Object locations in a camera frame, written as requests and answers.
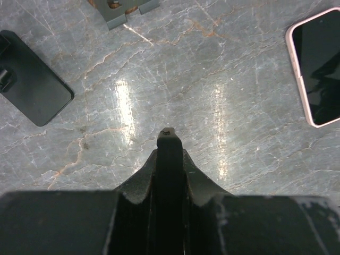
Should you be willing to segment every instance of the phone screen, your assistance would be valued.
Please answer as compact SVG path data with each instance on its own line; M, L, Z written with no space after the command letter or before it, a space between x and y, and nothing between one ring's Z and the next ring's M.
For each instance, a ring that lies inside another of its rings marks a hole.
M296 27L293 41L314 123L339 118L340 11Z

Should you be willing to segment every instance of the black plastic piece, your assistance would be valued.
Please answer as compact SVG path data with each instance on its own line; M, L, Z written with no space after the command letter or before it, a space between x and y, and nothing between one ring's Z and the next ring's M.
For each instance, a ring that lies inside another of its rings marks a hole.
M140 13L144 14L159 6L159 0L93 0L93 3L106 21L109 30L114 29L127 21L125 12L128 9L137 6ZM120 6L111 9L108 3L117 3Z
M50 122L72 90L14 33L0 32L0 92L35 125Z
M114 191L0 198L0 254L338 254L340 216L321 197L233 196L163 129Z

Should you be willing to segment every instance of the gray marble countertop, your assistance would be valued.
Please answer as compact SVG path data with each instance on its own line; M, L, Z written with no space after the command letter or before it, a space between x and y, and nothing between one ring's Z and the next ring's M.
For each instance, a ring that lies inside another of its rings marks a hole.
M304 118L289 26L340 0L161 1L108 31L86 0L0 0L16 32L75 92L36 127L0 97L0 193L112 189L176 128L234 194L317 194L340 205L340 122Z

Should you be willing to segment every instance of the smartphone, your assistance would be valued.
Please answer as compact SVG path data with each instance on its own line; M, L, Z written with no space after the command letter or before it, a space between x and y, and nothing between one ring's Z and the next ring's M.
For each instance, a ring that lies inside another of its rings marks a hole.
M293 25L286 42L308 123L340 120L340 7Z

